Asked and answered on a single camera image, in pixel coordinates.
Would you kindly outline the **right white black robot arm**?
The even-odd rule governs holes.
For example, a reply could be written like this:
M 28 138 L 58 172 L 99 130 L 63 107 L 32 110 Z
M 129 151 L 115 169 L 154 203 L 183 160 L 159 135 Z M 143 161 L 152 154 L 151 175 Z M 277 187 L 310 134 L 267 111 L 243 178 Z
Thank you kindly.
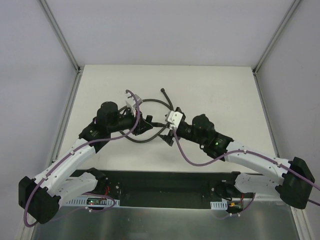
M 227 182 L 225 192 L 230 197 L 237 197 L 241 193 L 274 196 L 293 208 L 303 210 L 311 201 L 312 190 L 320 188 L 303 159 L 295 157 L 289 160 L 256 152 L 216 131 L 215 125 L 205 114 L 195 116 L 192 123 L 188 124 L 179 109 L 171 110 L 165 116 L 165 121 L 169 134 L 164 139 L 169 145 L 176 142 L 181 155 L 190 165 L 204 167 L 221 160 L 255 172 L 241 172 L 235 180 Z M 180 139 L 198 144 L 212 159 L 205 163 L 192 162 L 184 153 Z

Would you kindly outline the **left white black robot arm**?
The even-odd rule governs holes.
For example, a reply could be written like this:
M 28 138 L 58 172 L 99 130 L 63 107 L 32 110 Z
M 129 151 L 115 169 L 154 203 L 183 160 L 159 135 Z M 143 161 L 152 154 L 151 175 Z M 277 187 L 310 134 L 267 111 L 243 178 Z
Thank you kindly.
M 106 188 L 105 177 L 95 168 L 73 180 L 67 179 L 82 163 L 112 141 L 112 133 L 126 130 L 135 136 L 143 134 L 153 128 L 152 119 L 151 115 L 143 117 L 135 105 L 127 105 L 126 113 L 122 115 L 116 103 L 102 103 L 96 117 L 82 130 L 68 152 L 34 178 L 25 176 L 20 180 L 18 204 L 24 209 L 25 226 L 32 227 L 28 223 L 28 215 L 37 223 L 45 224 L 64 204 L 79 195 L 87 192 L 102 194 Z

